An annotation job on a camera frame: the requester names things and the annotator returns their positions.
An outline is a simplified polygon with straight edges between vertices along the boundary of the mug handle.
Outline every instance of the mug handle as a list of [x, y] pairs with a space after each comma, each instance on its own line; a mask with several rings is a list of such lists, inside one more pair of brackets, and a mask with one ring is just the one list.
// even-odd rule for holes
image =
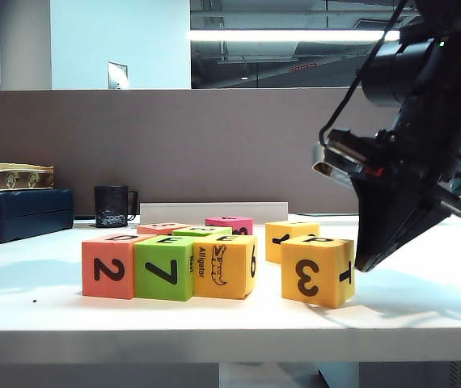
[[131, 214], [129, 214], [128, 216], [128, 221], [132, 221], [135, 219], [135, 217], [137, 216], [137, 199], [139, 197], [139, 195], [137, 194], [137, 192], [135, 190], [128, 190], [128, 194], [132, 193], [133, 194], [133, 198], [132, 198], [132, 211], [131, 211]]

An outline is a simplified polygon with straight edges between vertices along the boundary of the gray partition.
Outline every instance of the gray partition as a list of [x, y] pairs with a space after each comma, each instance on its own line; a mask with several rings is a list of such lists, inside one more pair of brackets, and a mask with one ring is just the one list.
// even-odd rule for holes
[[[354, 193], [310, 172], [317, 130], [345, 89], [0, 91], [0, 162], [54, 165], [77, 213], [93, 187], [126, 183], [141, 202], [289, 201], [352, 212]], [[397, 110], [357, 91], [337, 122], [388, 128]]]

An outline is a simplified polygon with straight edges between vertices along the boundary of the ceiling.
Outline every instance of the ceiling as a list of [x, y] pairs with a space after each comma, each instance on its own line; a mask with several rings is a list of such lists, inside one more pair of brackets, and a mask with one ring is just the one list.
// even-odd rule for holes
[[[382, 28], [397, 0], [190, 0], [191, 29]], [[398, 26], [418, 13], [414, 1]], [[369, 44], [192, 42], [192, 86], [343, 86]]]

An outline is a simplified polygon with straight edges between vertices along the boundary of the foam block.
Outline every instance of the foam block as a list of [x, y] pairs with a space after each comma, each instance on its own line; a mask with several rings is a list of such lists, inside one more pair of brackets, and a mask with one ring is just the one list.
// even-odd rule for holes
[[135, 297], [187, 301], [192, 296], [194, 237], [156, 236], [135, 244]]
[[232, 234], [232, 228], [230, 226], [190, 226], [173, 230], [174, 236], [204, 237], [210, 234]]
[[194, 295], [245, 298], [256, 286], [257, 237], [211, 234], [194, 243]]
[[253, 234], [254, 220], [250, 217], [208, 217], [205, 219], [206, 226], [230, 226], [232, 234]]
[[298, 236], [281, 243], [281, 295], [337, 308], [354, 295], [354, 242]]
[[268, 261], [281, 263], [281, 243], [290, 238], [305, 234], [320, 233], [318, 222], [276, 221], [267, 222], [265, 226], [265, 256]]
[[109, 234], [82, 242], [82, 293], [90, 297], [133, 297], [134, 244], [154, 234]]
[[172, 234], [173, 230], [188, 228], [190, 225], [179, 224], [177, 222], [160, 222], [156, 224], [144, 224], [137, 226], [138, 234]]

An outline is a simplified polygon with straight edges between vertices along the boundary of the number 3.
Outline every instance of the number 3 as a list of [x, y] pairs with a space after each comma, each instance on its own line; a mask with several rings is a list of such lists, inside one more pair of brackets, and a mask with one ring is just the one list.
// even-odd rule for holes
[[306, 283], [311, 281], [311, 276], [304, 273], [304, 268], [309, 268], [313, 272], [317, 273], [319, 271], [319, 266], [315, 261], [311, 261], [309, 259], [302, 259], [297, 262], [297, 265], [295, 265], [295, 271], [300, 277], [300, 280], [297, 283], [298, 290], [306, 297], [314, 297], [319, 292], [319, 287], [314, 285], [310, 289], [306, 288]]

